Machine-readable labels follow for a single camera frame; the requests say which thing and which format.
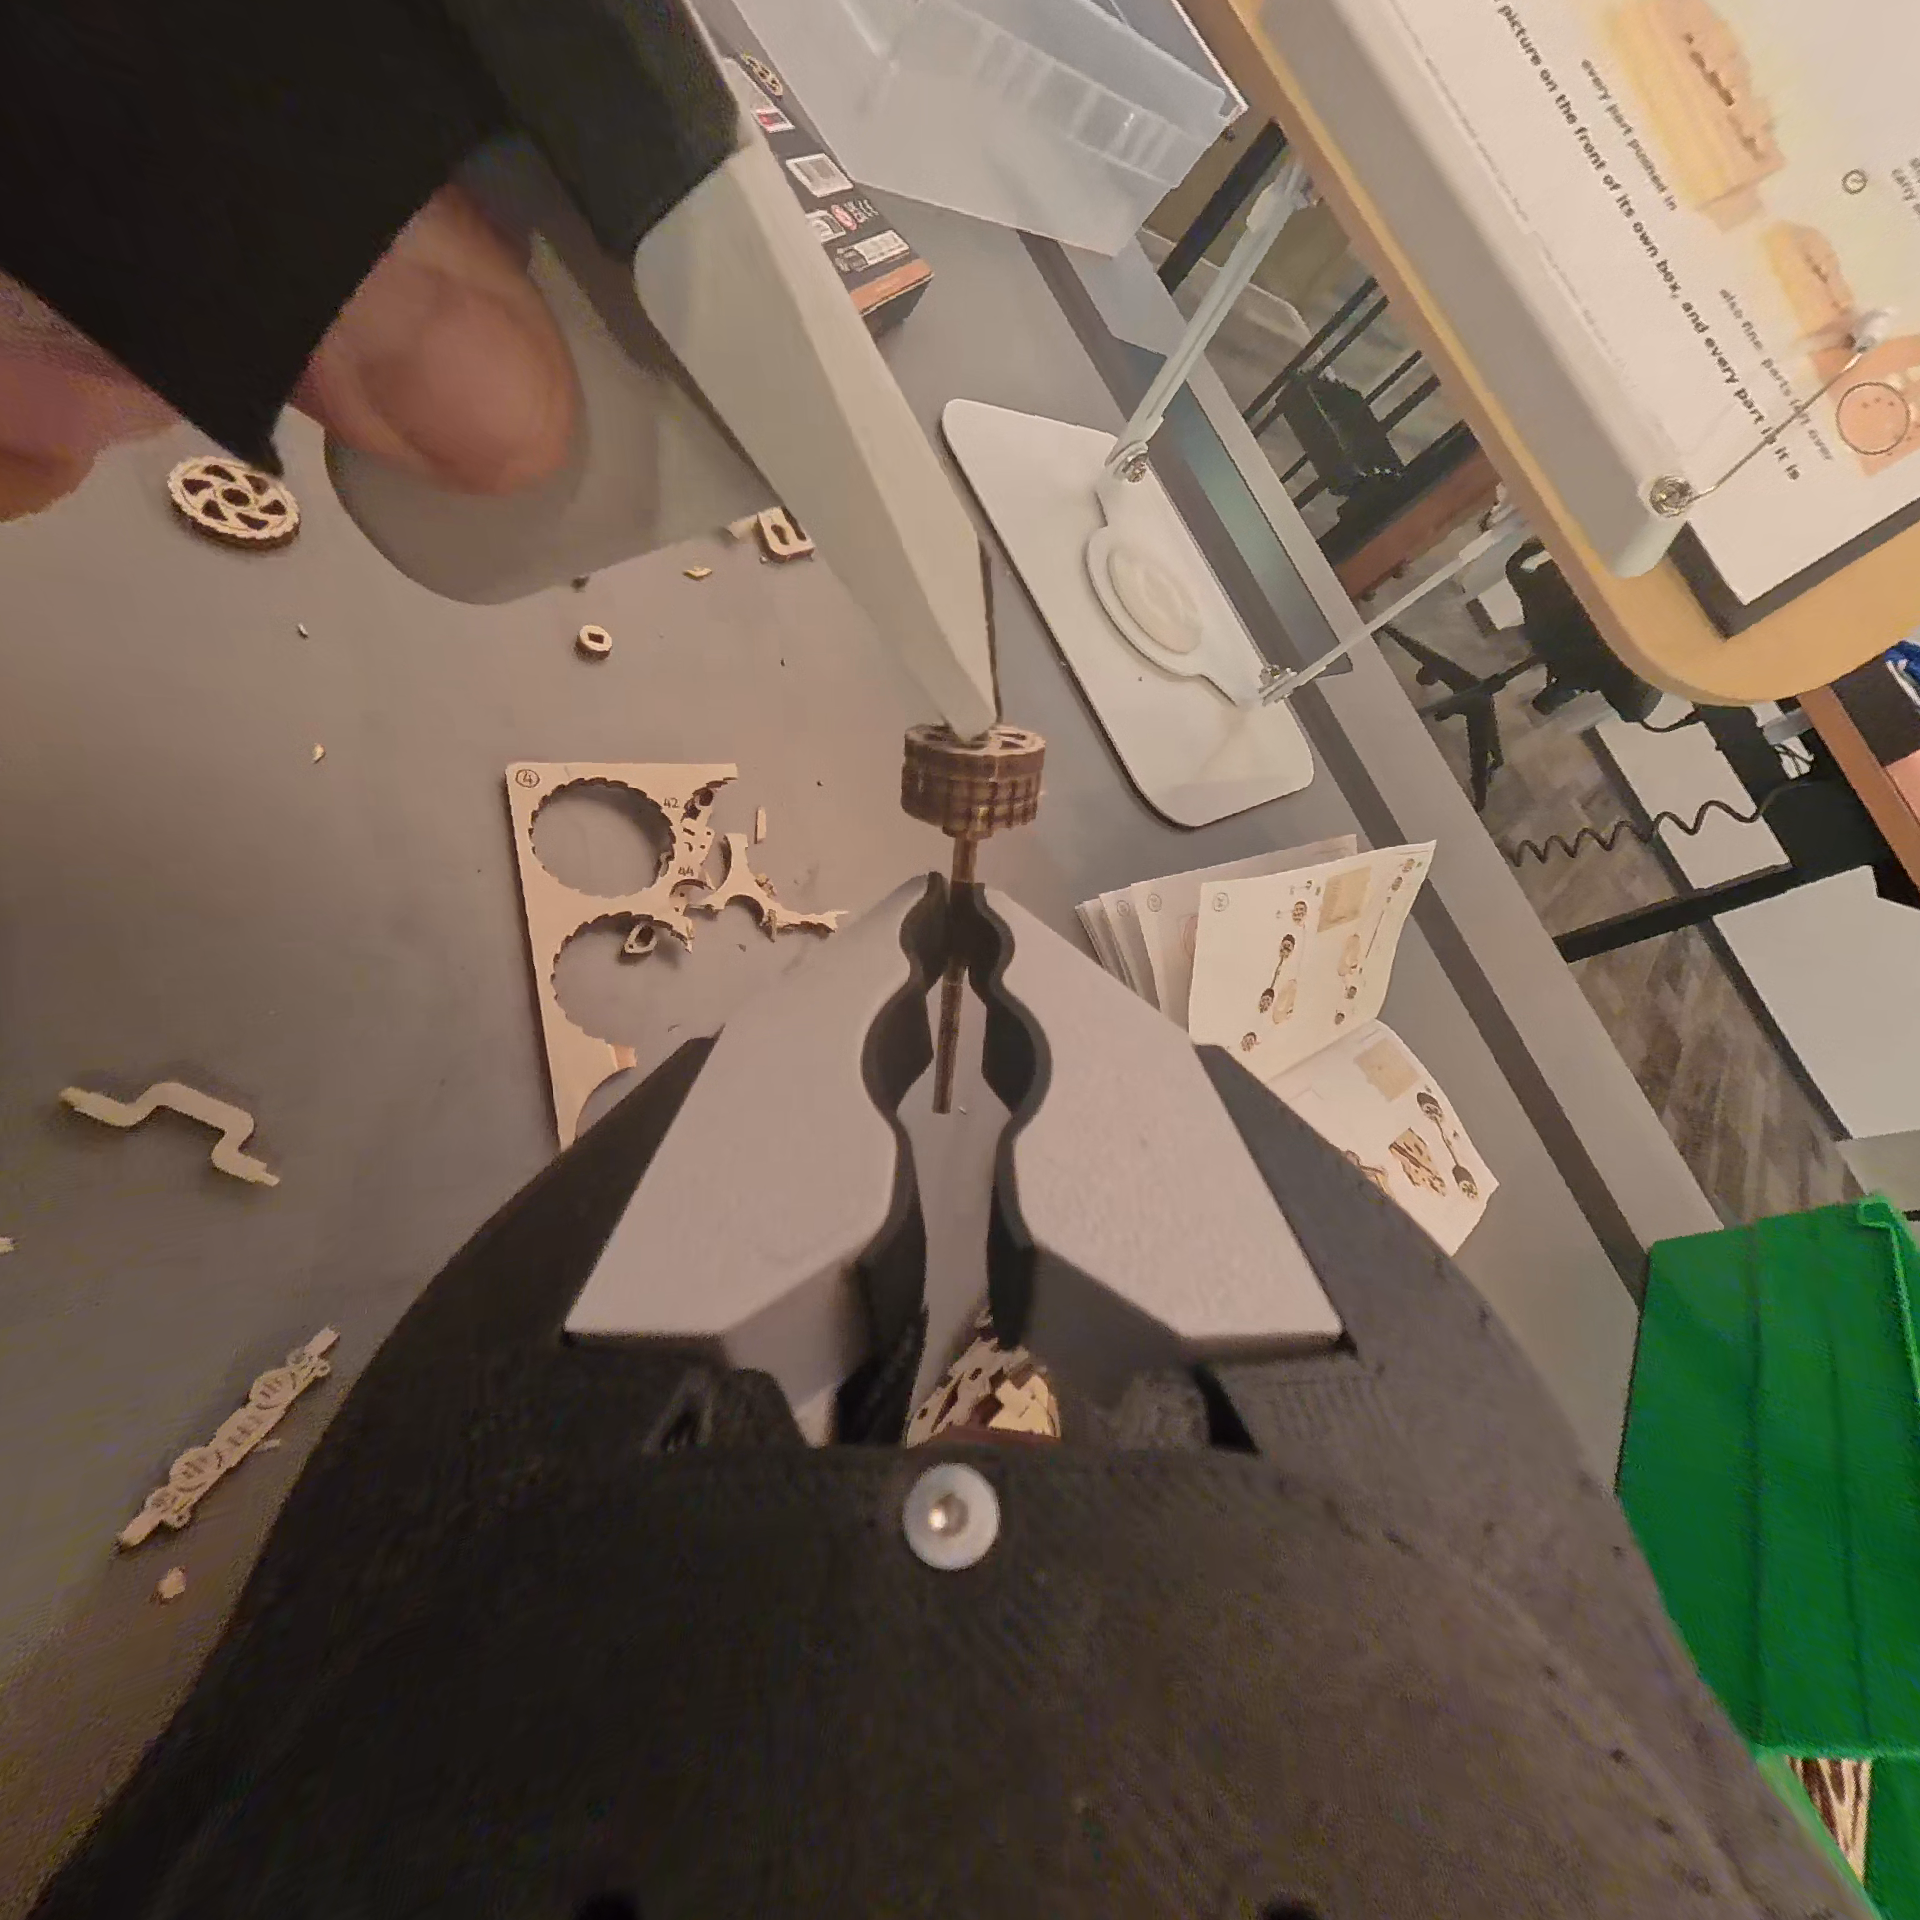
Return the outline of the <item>person's left hand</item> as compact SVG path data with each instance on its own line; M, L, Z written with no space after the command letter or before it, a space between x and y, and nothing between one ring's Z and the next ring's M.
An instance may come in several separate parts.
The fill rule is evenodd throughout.
M308 356L292 404L419 480L504 495L565 466L577 415L569 350L525 249L462 182L390 239ZM81 486L112 446L180 413L53 305L1 277L1 519Z

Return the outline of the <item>assembly instruction booklet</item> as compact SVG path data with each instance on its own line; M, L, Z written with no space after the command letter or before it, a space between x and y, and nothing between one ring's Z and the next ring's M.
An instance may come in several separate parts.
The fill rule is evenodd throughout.
M1438 1078L1383 1021L1433 844L1344 833L1139 879L1073 914L1095 959L1190 1042L1228 1049L1453 1257L1496 1175Z

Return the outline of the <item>zigzag wooden part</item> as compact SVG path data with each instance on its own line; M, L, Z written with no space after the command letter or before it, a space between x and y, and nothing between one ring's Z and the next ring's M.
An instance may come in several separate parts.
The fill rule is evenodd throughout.
M273 1189L278 1173L248 1152L253 1116L213 1092L192 1088L175 1078L148 1084L133 1096L115 1096L91 1088L62 1088L60 1102L76 1116L129 1134L160 1112L190 1120L207 1135L207 1164L214 1173L239 1184Z

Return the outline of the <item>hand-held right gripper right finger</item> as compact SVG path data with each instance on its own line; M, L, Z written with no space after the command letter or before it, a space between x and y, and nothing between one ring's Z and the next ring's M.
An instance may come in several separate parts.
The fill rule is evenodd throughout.
M1205 1050L1006 894L971 890L988 1297L1078 1449L1255 1449L1347 1391L1347 1329Z

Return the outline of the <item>green plastic bin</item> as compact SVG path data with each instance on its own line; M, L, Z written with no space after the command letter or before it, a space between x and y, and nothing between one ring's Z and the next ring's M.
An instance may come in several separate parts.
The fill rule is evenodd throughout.
M1703 1681L1876 1916L1917 1912L1915 1297L1880 1196L1659 1241L1616 1471Z

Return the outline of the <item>printed instruction sheet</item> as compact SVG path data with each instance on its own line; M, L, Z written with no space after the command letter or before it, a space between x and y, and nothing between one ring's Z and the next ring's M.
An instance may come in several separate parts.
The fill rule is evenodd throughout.
M1915 2L1384 16L1721 636L1915 525Z

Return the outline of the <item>wooden model buggy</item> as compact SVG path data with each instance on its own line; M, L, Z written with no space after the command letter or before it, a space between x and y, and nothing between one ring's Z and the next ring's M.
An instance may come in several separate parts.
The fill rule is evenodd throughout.
M1063 1434L1063 1405L1049 1370L1028 1349L1000 1343L983 1304L966 1340L908 1417L902 1446L1004 1437L1055 1444Z

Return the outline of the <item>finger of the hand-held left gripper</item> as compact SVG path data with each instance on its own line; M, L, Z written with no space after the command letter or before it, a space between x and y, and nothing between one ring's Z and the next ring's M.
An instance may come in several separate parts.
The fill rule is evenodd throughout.
M1000 720L976 525L774 157L741 132L640 239L643 316L957 736Z

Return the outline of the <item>wooden wheel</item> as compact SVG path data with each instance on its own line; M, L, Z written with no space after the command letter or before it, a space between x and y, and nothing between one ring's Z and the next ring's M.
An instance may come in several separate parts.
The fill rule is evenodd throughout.
M1043 762L1044 738L1021 726L963 738L950 726L920 725L902 738L902 812L950 846L931 1092L939 1116L953 1109L964 993L983 981L997 988L1015 952L1013 929L979 884L976 858L999 831L1035 821Z

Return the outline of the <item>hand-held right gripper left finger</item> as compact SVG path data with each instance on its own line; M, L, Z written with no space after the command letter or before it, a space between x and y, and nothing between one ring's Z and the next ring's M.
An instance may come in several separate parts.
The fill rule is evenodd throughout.
M566 1311L572 1341L772 1378L849 1444L905 1434L927 1234L905 1092L931 1068L948 884L899 884L745 999Z

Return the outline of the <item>black swivel chair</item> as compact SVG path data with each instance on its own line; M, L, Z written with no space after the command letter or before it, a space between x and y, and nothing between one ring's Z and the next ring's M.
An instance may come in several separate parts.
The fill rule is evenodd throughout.
M1436 654L1399 626L1383 633L1420 668L1416 681L1441 685L1446 694L1420 708L1423 718L1461 718L1468 726L1469 790L1477 812L1485 808L1492 775L1504 767L1496 721L1496 692L1533 665L1544 669L1544 685L1531 700L1540 714L1571 708L1597 694L1613 718L1636 725L1654 713L1662 692L1639 679L1603 639L1592 616L1568 578L1531 534L1504 562L1504 578L1519 598L1519 655L1494 674L1477 676L1469 668Z

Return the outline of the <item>clear plastic bin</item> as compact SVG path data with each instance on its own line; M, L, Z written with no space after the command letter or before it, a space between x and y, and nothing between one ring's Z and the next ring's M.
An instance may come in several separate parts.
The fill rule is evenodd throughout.
M1097 256L1246 101L1175 2L741 2L855 182Z

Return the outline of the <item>plywood scrap sheet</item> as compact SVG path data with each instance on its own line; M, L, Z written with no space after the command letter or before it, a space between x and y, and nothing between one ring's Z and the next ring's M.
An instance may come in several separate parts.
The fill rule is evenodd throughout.
M745 905L771 938L827 937L845 909L803 909L779 898L756 868L756 837L720 831L718 794L737 775L732 761L512 761L502 775L518 876L521 922L535 978L550 1112L560 1148L573 1144L590 1100L636 1065L633 1047L591 1036L561 1006L561 950L591 928L622 928L624 952L646 957L661 943L692 945L695 921ZM536 850L536 815L566 793L605 789L656 812L665 850L654 873L627 890L595 890L565 879Z

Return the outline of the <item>black model kit box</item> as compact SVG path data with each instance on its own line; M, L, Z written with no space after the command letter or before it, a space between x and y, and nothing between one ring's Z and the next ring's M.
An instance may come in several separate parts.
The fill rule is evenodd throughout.
M745 113L774 157L815 249L848 289L855 310L871 334L899 324L931 287L931 265L872 193L852 181L791 80L767 63L758 48L732 31L720 31L718 48ZM783 82L783 96L771 98L741 68L737 54L772 65Z

